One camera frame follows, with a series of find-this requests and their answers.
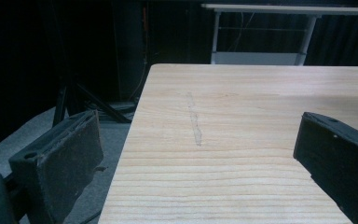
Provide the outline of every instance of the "wooden table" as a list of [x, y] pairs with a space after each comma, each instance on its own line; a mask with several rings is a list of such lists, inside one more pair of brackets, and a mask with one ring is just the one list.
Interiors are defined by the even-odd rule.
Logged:
[[100, 223], [350, 223], [293, 159], [304, 111], [358, 129], [358, 67], [154, 65]]

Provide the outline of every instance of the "gray carpet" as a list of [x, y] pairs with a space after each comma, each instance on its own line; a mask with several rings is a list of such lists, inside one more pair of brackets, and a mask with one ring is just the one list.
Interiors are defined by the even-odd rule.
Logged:
[[[20, 127], [11, 136], [0, 143], [0, 173], [7, 176], [11, 173], [8, 159], [20, 151], [36, 138], [51, 128], [54, 108], [34, 117]], [[85, 188], [82, 195], [63, 223], [80, 224], [89, 217], [97, 215], [103, 208], [104, 200], [115, 173], [121, 150], [124, 146], [130, 124], [119, 124], [105, 118], [101, 121], [101, 141], [103, 146], [103, 161], [100, 166], [104, 171], [96, 172], [92, 182]], [[88, 223], [98, 223], [99, 216], [95, 216]], [[20, 224], [29, 223], [25, 217]]]

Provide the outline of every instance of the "light wood surface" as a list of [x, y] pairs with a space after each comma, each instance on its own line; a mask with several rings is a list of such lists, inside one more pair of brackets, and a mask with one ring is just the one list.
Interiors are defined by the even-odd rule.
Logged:
[[205, 8], [225, 12], [290, 13], [318, 15], [358, 15], [358, 7], [299, 7], [299, 6], [260, 6], [202, 4]]
[[293, 159], [304, 111], [358, 129], [358, 67], [154, 65], [99, 223], [350, 223]]

